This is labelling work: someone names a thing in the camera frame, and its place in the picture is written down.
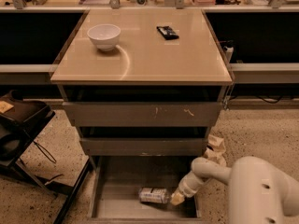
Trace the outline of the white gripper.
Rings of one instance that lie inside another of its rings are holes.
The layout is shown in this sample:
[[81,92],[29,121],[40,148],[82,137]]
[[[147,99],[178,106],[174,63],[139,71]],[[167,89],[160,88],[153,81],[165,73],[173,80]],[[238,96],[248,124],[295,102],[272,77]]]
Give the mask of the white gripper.
[[184,202],[185,197],[194,196],[201,186],[208,181],[207,177],[197,176],[193,171],[189,171],[178,183],[178,191],[171,195],[170,203],[179,205]]

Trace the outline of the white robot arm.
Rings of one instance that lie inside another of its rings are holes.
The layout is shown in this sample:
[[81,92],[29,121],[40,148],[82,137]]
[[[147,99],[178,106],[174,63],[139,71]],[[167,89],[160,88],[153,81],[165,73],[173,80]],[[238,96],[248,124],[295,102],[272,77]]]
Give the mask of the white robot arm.
[[252,156],[238,159],[232,167],[194,159],[172,194],[171,204],[191,198],[209,179],[228,186],[229,224],[283,224],[285,217],[299,215],[299,182]]

